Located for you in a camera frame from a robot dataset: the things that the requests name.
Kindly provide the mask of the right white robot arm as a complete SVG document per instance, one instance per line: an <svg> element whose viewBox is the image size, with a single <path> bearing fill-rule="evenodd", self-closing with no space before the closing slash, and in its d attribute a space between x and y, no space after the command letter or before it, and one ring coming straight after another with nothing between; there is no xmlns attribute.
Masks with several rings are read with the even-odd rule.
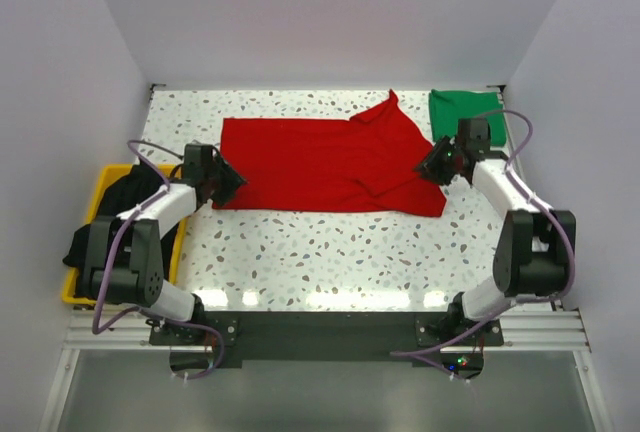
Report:
<svg viewBox="0 0 640 432"><path fill-rule="evenodd" d="M440 327L459 345L520 304L556 301L575 281L576 217L542 201L515 173L514 156L493 148L485 116L461 119L453 137L437 140L416 166L420 176L449 185L460 176L482 193L503 220L492 277L457 294Z"/></svg>

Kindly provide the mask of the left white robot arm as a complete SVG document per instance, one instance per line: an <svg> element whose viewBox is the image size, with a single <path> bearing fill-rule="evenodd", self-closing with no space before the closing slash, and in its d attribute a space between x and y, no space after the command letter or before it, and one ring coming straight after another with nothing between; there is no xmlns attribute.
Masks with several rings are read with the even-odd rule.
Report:
<svg viewBox="0 0 640 432"><path fill-rule="evenodd" d="M115 216L98 216L88 233L82 289L95 300L92 332L105 332L121 317L136 312L172 322L173 334L185 344L200 342L207 320L196 313L198 297L164 278L162 238L187 217L211 202L223 206L247 184L211 144L189 143L179 159L180 176L169 177L144 157L140 145L128 148L159 178L159 188Z"/></svg>

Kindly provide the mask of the red polo shirt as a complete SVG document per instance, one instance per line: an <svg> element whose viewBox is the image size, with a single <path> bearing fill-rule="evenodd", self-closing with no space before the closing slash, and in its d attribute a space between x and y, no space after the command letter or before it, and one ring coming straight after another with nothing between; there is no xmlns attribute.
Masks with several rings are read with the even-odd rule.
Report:
<svg viewBox="0 0 640 432"><path fill-rule="evenodd" d="M228 206L438 218L446 197L415 170L432 148L395 92L348 119L227 118L221 153L247 182Z"/></svg>

